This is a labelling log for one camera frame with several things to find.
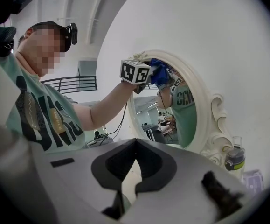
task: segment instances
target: graphic print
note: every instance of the graphic print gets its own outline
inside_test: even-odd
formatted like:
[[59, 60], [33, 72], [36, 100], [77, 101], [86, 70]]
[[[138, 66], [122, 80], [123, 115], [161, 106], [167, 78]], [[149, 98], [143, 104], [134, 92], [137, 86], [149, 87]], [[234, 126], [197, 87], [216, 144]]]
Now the graphic print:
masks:
[[193, 95], [191, 91], [188, 89], [184, 92], [177, 93], [177, 104], [178, 105], [190, 105], [194, 102]]
[[50, 96], [41, 96], [36, 99], [33, 93], [27, 92], [27, 84], [23, 76], [17, 77], [16, 85], [21, 90], [21, 94], [15, 105], [21, 119], [22, 134], [29, 141], [40, 143], [43, 150], [46, 151], [52, 146], [52, 143], [55, 143], [57, 147], [62, 147], [61, 139], [70, 145], [72, 142], [69, 137], [75, 141], [76, 136], [83, 133], [58, 101], [53, 104]]

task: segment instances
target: mint green t-shirt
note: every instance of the mint green t-shirt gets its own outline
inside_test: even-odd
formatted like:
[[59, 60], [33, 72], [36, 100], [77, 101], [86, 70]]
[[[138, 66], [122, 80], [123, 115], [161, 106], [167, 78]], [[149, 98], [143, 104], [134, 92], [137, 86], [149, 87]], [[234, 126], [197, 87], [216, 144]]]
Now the mint green t-shirt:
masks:
[[13, 54], [0, 58], [0, 64], [21, 91], [8, 116], [7, 128], [40, 143], [46, 153], [87, 147], [80, 121], [67, 98], [22, 69]]
[[193, 140], [197, 125], [195, 101], [187, 85], [174, 89], [171, 105], [176, 118], [176, 129], [179, 144], [186, 148]]

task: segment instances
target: cable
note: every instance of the cable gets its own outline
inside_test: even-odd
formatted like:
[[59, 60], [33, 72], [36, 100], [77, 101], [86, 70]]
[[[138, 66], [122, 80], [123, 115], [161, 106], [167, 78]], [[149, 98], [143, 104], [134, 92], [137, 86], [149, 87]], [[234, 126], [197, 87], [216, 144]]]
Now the cable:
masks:
[[125, 110], [124, 110], [124, 114], [123, 114], [123, 116], [122, 116], [121, 122], [120, 122], [120, 124], [118, 125], [117, 129], [116, 129], [114, 132], [107, 133], [107, 134], [105, 135], [104, 139], [102, 140], [102, 142], [99, 144], [99, 146], [102, 145], [103, 141], [109, 136], [109, 134], [114, 134], [118, 129], [119, 129], [119, 131], [120, 131], [120, 128], [121, 128], [121, 126], [122, 126], [122, 122], [124, 121], [124, 118], [125, 118]]
[[167, 109], [166, 109], [166, 107], [165, 107], [165, 104], [164, 104], [164, 101], [163, 101], [161, 92], [159, 92], [159, 96], [161, 97], [161, 100], [162, 100], [162, 103], [163, 103], [163, 106], [164, 106], [164, 108], [165, 108], [166, 113], [172, 115], [171, 113], [169, 113], [169, 112], [167, 111]]
[[119, 130], [118, 130], [117, 134], [115, 135], [115, 137], [114, 137], [113, 139], [115, 139], [115, 138], [116, 138], [116, 136], [118, 135], [118, 133], [119, 133], [119, 131], [120, 131], [121, 127], [122, 127], [122, 124], [121, 124], [121, 126], [120, 126], [120, 128], [119, 128]]

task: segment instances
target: black metal railing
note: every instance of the black metal railing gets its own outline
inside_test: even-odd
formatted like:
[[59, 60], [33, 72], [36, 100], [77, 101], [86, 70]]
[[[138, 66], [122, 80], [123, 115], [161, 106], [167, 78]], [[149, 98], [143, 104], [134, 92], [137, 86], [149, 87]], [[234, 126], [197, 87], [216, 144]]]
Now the black metal railing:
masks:
[[62, 77], [45, 80], [42, 83], [52, 86], [61, 94], [97, 90], [96, 76]]
[[144, 88], [146, 90], [158, 90], [158, 87], [155, 84], [147, 84], [147, 86]]

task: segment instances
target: gray device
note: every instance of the gray device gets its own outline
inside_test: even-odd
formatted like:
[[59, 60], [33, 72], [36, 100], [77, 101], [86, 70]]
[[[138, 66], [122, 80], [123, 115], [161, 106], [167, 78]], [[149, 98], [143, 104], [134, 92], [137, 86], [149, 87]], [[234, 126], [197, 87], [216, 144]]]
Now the gray device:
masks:
[[[121, 182], [135, 158], [143, 181], [124, 213]], [[242, 204], [249, 200], [243, 184], [213, 162], [165, 144], [132, 139], [46, 154], [40, 144], [0, 128], [0, 186], [37, 223], [211, 223], [218, 210], [201, 185], [208, 171], [231, 192], [244, 193]], [[117, 207], [115, 220], [109, 216]]]

